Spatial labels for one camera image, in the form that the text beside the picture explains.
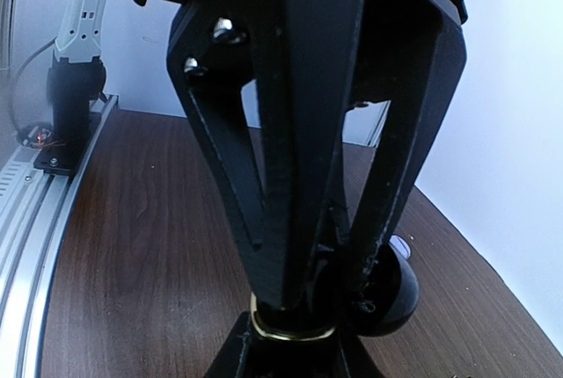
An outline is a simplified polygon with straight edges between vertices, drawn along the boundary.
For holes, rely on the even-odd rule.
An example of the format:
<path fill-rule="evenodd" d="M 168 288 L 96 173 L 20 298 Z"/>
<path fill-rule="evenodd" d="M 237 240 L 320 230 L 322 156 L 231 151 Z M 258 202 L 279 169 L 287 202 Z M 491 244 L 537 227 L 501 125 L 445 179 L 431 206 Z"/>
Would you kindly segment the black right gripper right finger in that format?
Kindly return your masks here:
<path fill-rule="evenodd" d="M 333 376 L 346 378 L 384 378 L 362 341 L 348 329 L 338 332 L 334 352 Z"/>

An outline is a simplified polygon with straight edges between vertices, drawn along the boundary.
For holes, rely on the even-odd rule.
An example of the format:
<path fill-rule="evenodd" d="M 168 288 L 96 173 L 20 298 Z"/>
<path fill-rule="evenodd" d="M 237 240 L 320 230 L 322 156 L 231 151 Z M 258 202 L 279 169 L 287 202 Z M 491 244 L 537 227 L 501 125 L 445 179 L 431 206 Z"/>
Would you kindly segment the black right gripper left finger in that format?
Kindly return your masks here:
<path fill-rule="evenodd" d="M 243 312 L 209 366 L 208 378 L 262 377 L 264 340 L 258 333 L 254 314 Z"/>

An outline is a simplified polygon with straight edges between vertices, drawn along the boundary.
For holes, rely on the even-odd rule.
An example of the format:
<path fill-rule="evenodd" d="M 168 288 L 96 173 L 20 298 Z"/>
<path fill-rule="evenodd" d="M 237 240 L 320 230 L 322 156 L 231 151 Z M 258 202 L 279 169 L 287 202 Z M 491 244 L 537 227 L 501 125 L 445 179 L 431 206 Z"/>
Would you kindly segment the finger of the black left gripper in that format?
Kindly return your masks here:
<path fill-rule="evenodd" d="M 255 83 L 242 89 L 238 110 L 184 110 L 252 291 L 272 307 L 294 307 L 320 236 L 346 110 L 263 110 Z"/>
<path fill-rule="evenodd" d="M 350 231 L 353 292 L 366 287 L 398 222 L 465 62 L 461 19 L 450 0 L 367 0 L 353 97 L 390 105 Z"/>

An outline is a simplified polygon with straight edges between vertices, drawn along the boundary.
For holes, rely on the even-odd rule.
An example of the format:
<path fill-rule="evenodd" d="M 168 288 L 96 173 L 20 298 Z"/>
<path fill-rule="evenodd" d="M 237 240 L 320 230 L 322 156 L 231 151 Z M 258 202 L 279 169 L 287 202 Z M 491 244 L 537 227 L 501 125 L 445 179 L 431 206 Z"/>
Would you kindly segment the black earbud charging case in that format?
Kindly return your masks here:
<path fill-rule="evenodd" d="M 272 341 L 309 344 L 325 341 L 338 329 L 349 329 L 357 336 L 380 337 L 401 328 L 413 315 L 420 295 L 419 282 L 408 259 L 391 244 L 378 255 L 368 285 L 346 299 L 340 319 L 329 316 L 280 315 L 251 298 L 251 312 L 261 337 Z"/>

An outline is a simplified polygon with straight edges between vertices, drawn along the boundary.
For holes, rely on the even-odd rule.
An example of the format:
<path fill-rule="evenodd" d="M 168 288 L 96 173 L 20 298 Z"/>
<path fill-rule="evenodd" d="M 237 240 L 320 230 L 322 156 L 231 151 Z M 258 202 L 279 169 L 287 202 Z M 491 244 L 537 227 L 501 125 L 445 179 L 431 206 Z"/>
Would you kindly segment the lilac earbud charging case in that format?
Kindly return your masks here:
<path fill-rule="evenodd" d="M 393 248 L 401 254 L 404 259 L 409 259 L 411 257 L 412 251 L 408 242 L 398 235 L 393 235 L 390 238 L 390 244 Z"/>

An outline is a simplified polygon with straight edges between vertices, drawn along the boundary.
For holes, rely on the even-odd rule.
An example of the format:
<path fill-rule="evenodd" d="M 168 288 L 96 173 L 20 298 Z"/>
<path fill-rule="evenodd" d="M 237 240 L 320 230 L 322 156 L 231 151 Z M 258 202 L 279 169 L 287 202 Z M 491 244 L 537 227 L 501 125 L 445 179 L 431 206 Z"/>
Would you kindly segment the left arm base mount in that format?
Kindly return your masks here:
<path fill-rule="evenodd" d="M 93 141 L 101 120 L 101 113 L 91 112 L 88 134 L 84 139 L 71 143 L 56 143 L 42 149 L 36 156 L 33 167 L 47 174 L 73 178 L 84 160 L 84 154 Z"/>

